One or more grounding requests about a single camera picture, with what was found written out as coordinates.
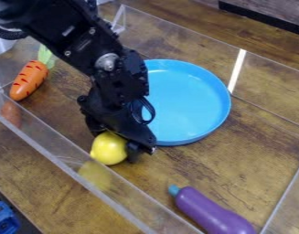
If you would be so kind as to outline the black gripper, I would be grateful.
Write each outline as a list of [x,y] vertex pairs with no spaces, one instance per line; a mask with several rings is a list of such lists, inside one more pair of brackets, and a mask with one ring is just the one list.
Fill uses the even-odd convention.
[[101,101],[99,89],[91,88],[77,97],[85,124],[93,137],[109,131],[127,141],[127,160],[135,163],[143,153],[152,154],[156,137],[145,123],[135,118],[140,103],[132,101],[119,108],[109,108]]

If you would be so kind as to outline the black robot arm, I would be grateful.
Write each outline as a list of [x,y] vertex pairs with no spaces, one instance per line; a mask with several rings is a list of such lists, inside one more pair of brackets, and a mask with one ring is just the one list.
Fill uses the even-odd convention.
[[156,148],[156,137],[141,111],[155,113],[148,69],[137,52],[125,48],[111,24],[97,15],[93,0],[0,0],[0,38],[32,37],[92,81],[79,96],[80,112],[92,135],[109,131],[125,143],[135,162]]

